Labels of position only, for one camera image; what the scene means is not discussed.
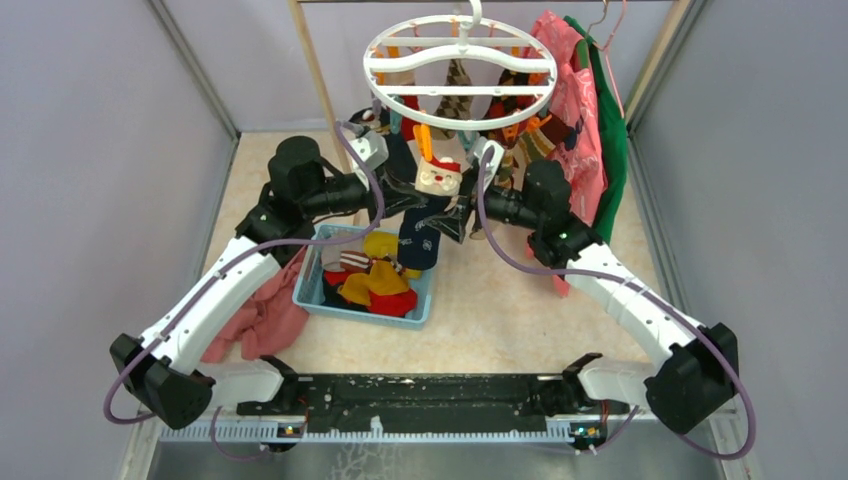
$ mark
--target pink garment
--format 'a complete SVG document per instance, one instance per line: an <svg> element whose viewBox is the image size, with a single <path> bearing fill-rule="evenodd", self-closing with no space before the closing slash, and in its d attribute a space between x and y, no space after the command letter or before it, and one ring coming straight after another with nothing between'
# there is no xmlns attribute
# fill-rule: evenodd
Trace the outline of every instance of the pink garment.
<svg viewBox="0 0 848 480"><path fill-rule="evenodd" d="M548 159L562 164L571 183L571 211L592 225L607 181L601 159L595 77L591 66L581 69L573 61L577 43L585 39L550 10L536 20L531 33L559 65L550 112L577 131L576 143L574 139L561 143Z"/></svg>
<svg viewBox="0 0 848 480"><path fill-rule="evenodd" d="M244 302L200 359L218 363L241 341L241 356L256 360L289 347L306 325L309 313L292 301L294 285L303 266L302 248L289 263Z"/></svg>

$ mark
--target drying rack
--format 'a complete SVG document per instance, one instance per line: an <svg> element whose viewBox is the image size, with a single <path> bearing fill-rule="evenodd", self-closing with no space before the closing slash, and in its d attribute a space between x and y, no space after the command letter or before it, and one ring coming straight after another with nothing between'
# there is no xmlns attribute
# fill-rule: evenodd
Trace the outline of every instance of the drying rack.
<svg viewBox="0 0 848 480"><path fill-rule="evenodd" d="M456 0L287 0L289 9L291 10L292 20L294 21L295 29L297 30L298 38L300 39L303 54L306 57L306 63L309 66L309 73L312 76L312 82L321 100L321 108L324 111L324 118L327 121L327 129L332 131L333 124L337 117L333 111L333 106L330 103L330 95L327 91L327 85L324 82L324 75L321 72L321 65L318 62L318 55L315 53L315 46L312 43L312 37L309 33L309 25L306 21L304 12L304 4L317 3L457 3ZM515 0L484 0L486 3L512 3ZM629 2L649 2L662 0L628 0ZM695 0L673 0L674 4L669 9L666 15L665 22L662 28L657 32L654 44L642 65L639 76L636 79L630 96L625 102L625 118L628 123L633 118L633 114L637 111L640 103L646 97L651 79L658 72L660 63L663 60L665 53L671 47L675 33L683 25L686 12L693 6ZM600 0L549 0L544 3L577 3L577 2L597 2ZM342 147L339 140L333 136L333 143L336 155L339 159L347 158L347 153ZM341 168L345 173L350 173L350 165L348 162L341 162Z"/></svg>

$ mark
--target wall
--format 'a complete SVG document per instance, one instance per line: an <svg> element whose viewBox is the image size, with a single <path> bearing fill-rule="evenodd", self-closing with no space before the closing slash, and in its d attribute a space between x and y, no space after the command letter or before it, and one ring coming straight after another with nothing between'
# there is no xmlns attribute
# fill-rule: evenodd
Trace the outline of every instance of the wall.
<svg viewBox="0 0 848 480"><path fill-rule="evenodd" d="M846 15L710 2L636 132L691 313L739 336L765 478L848 468Z"/></svg>
<svg viewBox="0 0 848 480"><path fill-rule="evenodd" d="M141 0L2 2L0 65L2 476L114 478L109 344L193 283L230 141Z"/></svg>
<svg viewBox="0 0 848 480"><path fill-rule="evenodd" d="M671 3L629 4L611 54L623 99L627 98ZM238 128L245 131L324 128L321 105L311 85L287 2L167 0L167 4ZM411 18L451 13L453 5L451 2L306 5L304 10L336 115L346 117L369 103L361 58L379 32ZM601 17L602 3L484 2L483 12L487 18L530 30L546 8L588 25ZM619 9L619 3L612 4L607 21L592 33L606 39ZM446 64L442 67L417 72L419 84L443 84ZM477 65L470 70L478 81L484 78L496 81L499 73Z"/></svg>

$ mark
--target green cloth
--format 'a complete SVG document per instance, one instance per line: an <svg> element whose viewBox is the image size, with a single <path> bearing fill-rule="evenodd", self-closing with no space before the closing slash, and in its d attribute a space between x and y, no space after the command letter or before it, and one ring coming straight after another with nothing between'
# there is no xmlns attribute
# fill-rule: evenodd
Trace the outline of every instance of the green cloth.
<svg viewBox="0 0 848 480"><path fill-rule="evenodd" d="M592 228L598 232L605 242L612 239L612 226L615 214L621 205L624 195L624 184L627 182L627 127L621 118L621 111L615 96L607 86L604 67L601 63L601 51L595 46L592 37L571 17L565 17L571 28L577 30L589 43L589 59L592 72L595 75L595 90L598 95L598 130L601 134L601 157L604 163L604 173L607 177L607 189L601 195L598 203L598 213Z"/></svg>

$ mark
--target laundry basket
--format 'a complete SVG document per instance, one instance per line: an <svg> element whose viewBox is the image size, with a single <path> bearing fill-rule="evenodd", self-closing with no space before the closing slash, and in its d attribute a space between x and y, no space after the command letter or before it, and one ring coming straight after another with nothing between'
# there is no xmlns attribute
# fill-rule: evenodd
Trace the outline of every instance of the laundry basket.
<svg viewBox="0 0 848 480"><path fill-rule="evenodd" d="M341 233L351 234L361 230L364 230L364 228L350 225L319 225L314 238L328 239L338 236ZM395 231L379 231L397 234ZM354 312L343 308L325 307L322 305L324 303L324 289L322 286L324 269L321 267L322 249L323 247L321 246L312 245L306 250L306 258L303 262L304 267L300 270L300 276L297 278L297 284L294 288L293 298L295 304L300 305L312 315L324 315L327 317L412 330L420 330L424 327L424 322L427 321L427 317L430 315L430 301L432 300L430 288L432 286L434 269L422 272L420 278L409 280L409 287L418 294L418 305L402 318Z"/></svg>

